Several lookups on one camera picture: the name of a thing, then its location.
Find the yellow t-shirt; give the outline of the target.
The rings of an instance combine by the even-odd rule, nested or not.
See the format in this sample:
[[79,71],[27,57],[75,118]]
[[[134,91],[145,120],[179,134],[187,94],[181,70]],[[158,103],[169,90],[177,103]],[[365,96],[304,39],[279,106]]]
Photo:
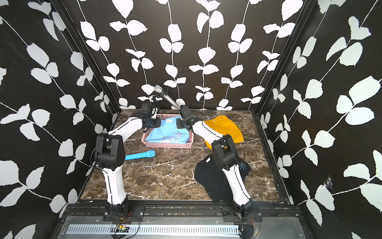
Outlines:
[[235,143],[241,143],[244,141],[244,137],[240,129],[227,116],[217,116],[214,119],[205,120],[204,123],[222,135],[229,134]]

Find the light blue t-shirt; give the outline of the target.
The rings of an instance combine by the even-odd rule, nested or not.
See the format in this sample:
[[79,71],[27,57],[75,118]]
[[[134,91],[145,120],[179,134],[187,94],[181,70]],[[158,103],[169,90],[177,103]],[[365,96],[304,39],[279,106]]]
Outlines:
[[185,128],[177,128],[177,119],[181,116],[174,116],[161,120],[159,128],[154,128],[145,138],[151,143],[176,143],[184,144],[189,139],[189,131]]

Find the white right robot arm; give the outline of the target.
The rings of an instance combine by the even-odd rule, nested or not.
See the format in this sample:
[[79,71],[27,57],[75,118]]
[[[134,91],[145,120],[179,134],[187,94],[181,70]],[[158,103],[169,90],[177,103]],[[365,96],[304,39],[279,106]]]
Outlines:
[[248,220],[256,211],[241,175],[239,158],[232,137],[222,135],[199,118],[177,119],[177,127],[185,128],[207,141],[212,154],[197,164],[195,180],[201,184],[214,202],[234,202],[237,217]]

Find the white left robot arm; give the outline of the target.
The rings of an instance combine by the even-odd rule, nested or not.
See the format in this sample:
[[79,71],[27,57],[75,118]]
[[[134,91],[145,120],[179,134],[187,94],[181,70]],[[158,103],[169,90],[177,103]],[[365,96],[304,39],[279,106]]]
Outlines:
[[105,177],[109,213],[125,217],[129,213],[128,199],[123,187],[122,165],[125,162],[124,142],[142,128],[160,127],[160,120],[151,117],[129,117],[116,129],[96,137],[94,161]]

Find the black t-shirt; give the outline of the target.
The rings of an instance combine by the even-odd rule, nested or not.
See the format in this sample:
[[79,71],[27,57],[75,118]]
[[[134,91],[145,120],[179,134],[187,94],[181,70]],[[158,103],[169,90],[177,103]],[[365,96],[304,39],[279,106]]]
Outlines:
[[233,193],[228,180],[223,171],[215,164],[212,154],[197,164],[195,180],[205,188],[214,203],[220,201],[231,203],[233,201]]

